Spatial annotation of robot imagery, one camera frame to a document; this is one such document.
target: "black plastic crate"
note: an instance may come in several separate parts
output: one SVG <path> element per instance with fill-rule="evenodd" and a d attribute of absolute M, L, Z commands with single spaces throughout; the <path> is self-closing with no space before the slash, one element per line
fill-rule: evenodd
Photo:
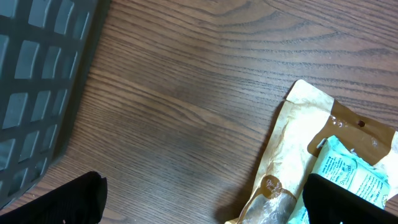
<path fill-rule="evenodd" d="M 109 2 L 0 0 L 0 207 L 65 152 Z"/>

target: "wood grain surface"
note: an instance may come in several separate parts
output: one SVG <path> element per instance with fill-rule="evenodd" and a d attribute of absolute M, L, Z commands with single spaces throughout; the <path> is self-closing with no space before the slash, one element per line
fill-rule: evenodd
<path fill-rule="evenodd" d="M 393 0 L 114 0 L 67 155 L 8 210 L 95 170 L 103 223 L 236 218 L 294 81 L 398 127 L 397 16 Z"/>

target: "black object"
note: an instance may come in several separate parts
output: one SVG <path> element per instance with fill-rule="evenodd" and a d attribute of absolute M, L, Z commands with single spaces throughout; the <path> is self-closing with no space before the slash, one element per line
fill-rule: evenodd
<path fill-rule="evenodd" d="M 0 0 L 0 208 L 65 153 L 110 0 Z"/>
<path fill-rule="evenodd" d="M 101 221 L 108 192 L 106 178 L 89 172 L 0 216 L 0 223 L 95 224 Z"/>
<path fill-rule="evenodd" d="M 396 224 L 398 217 L 318 174 L 310 174 L 303 200 L 311 224 Z"/>

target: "dark wood surface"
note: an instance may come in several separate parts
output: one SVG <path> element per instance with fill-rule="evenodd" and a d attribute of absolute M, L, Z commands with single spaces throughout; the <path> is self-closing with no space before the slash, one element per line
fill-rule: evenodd
<path fill-rule="evenodd" d="M 67 155 L 9 209 L 96 170 L 103 223 L 235 218 L 294 81 L 398 127 L 397 16 L 393 0 L 114 0 Z"/>

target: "torn paper wrapper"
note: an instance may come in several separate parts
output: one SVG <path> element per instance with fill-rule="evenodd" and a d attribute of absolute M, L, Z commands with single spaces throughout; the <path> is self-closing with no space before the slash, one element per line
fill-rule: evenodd
<path fill-rule="evenodd" d="M 360 116 L 331 96 L 298 80 L 284 103 L 257 171 L 249 202 L 226 224 L 285 224 L 319 155 L 323 139 L 335 135 L 350 151 L 389 176 L 398 193 L 398 134 Z"/>

